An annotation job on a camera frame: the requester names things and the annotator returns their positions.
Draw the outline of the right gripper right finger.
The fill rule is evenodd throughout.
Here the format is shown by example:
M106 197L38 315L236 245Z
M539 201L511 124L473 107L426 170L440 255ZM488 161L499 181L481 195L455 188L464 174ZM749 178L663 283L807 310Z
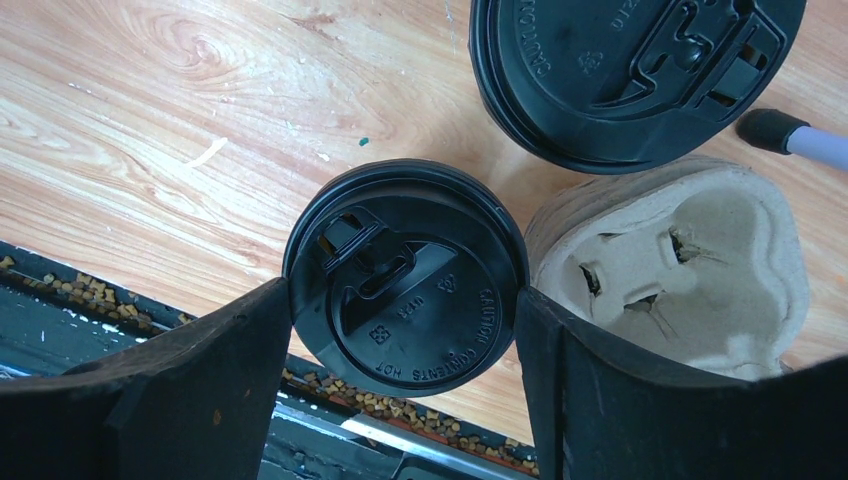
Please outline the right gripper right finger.
M744 381L664 358L538 290L515 340L543 479L843 479L847 361Z

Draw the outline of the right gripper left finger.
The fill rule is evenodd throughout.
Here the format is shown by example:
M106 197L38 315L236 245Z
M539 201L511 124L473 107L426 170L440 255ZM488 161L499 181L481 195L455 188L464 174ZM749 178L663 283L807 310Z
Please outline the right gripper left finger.
M254 479L292 328L286 280L58 376L1 385L5 479Z

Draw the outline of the black plastic cup lid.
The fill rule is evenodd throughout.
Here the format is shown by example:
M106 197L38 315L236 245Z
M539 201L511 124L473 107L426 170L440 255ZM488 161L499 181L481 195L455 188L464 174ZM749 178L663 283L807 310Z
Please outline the black plastic cup lid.
M482 101L531 154L620 175L700 147L786 59L802 1L487 0L471 5Z

